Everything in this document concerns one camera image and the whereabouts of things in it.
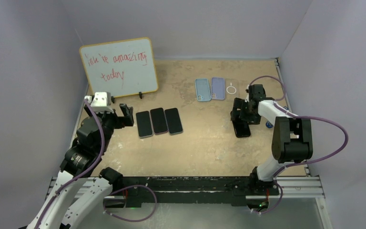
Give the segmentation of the light blue phone case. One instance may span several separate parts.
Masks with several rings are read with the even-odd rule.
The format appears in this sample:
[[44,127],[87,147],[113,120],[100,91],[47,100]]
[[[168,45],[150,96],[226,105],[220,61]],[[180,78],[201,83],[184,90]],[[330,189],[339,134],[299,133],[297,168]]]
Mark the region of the light blue phone case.
[[196,98],[199,102],[211,101],[211,91],[208,79],[195,79]]

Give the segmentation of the black smartphone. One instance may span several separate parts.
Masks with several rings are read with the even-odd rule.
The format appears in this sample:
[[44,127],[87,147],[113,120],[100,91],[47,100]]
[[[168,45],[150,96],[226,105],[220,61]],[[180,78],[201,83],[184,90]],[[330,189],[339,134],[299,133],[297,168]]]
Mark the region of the black smartphone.
[[137,112],[136,123],[139,138],[147,138],[153,135],[153,128],[149,111]]

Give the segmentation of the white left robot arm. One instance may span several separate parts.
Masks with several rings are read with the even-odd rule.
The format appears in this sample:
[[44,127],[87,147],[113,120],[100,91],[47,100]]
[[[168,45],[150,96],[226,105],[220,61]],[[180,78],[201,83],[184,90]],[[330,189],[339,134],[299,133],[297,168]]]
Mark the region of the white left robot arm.
[[81,121],[70,149],[60,165],[56,183],[43,206],[26,228],[59,229],[69,213],[75,195],[101,162],[116,129],[134,125],[133,107],[119,105],[123,115],[106,107],[98,112],[92,103],[85,102],[88,117]]

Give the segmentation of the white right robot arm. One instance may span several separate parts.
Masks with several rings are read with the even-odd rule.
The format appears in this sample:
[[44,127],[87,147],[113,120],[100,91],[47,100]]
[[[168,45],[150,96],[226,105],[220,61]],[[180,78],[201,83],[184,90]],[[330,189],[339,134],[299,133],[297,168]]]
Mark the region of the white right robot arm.
[[267,97],[261,84],[249,85],[245,99],[235,98],[230,112],[235,136],[251,135],[250,125],[258,125],[264,117],[273,126],[272,155],[251,174],[248,187],[254,194],[267,188],[267,182],[289,165],[304,162],[313,155],[312,126],[308,118],[289,114],[273,98]]

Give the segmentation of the lilac phone case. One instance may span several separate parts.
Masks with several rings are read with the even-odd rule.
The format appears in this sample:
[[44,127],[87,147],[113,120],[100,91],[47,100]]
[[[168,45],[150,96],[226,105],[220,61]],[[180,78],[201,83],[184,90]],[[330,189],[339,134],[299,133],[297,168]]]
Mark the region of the lilac phone case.
[[225,79],[221,77],[211,78],[211,98],[212,100],[225,99]]

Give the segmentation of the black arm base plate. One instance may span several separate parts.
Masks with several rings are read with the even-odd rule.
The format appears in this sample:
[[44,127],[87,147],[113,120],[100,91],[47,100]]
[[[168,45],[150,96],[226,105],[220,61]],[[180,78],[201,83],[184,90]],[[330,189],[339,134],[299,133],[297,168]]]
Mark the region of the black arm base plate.
[[128,208],[143,203],[229,204],[266,209],[270,197],[281,192],[273,182],[249,176],[228,177],[124,177],[109,199],[124,201]]

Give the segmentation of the clear magsafe phone case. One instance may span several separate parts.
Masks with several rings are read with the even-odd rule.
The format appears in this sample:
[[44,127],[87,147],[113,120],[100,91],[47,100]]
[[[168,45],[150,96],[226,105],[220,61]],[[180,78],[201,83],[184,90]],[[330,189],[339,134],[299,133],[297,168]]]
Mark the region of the clear magsafe phone case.
[[239,97],[239,81],[237,79],[225,78],[225,99],[233,101]]

